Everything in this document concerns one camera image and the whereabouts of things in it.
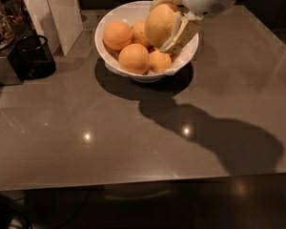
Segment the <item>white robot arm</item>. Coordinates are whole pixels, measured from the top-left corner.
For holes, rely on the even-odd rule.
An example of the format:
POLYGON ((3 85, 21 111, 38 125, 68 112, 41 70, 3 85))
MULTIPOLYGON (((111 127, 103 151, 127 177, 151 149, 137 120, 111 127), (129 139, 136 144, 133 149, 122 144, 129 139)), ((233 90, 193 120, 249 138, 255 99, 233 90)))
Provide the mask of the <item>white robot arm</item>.
POLYGON ((215 17, 235 4, 236 0, 153 0, 151 10, 162 5, 183 6, 183 15, 174 20, 173 31, 158 48, 164 53, 174 54, 186 46, 200 31, 203 20, 215 17))

